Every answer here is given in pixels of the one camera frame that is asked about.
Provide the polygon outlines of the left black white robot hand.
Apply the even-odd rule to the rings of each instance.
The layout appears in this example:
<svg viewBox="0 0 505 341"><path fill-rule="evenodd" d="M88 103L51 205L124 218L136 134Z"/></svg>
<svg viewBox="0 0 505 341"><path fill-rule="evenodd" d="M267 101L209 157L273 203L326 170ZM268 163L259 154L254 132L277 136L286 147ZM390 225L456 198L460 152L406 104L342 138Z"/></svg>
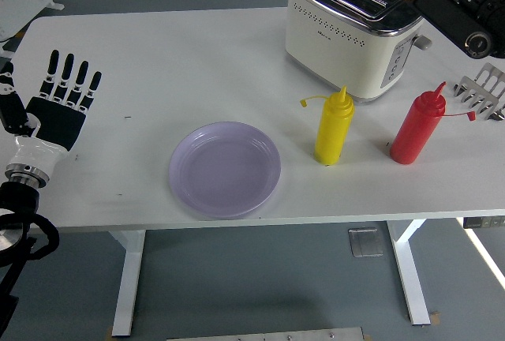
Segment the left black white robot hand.
<svg viewBox="0 0 505 341"><path fill-rule="evenodd" d="M1 69L1 122L15 136L17 151L9 166L24 165L51 176L79 137L99 82L100 71L86 80L89 63L83 61L73 73L74 55L65 58L56 80L59 52L51 52L47 75L39 93L24 105L13 83L13 63Z"/></svg>

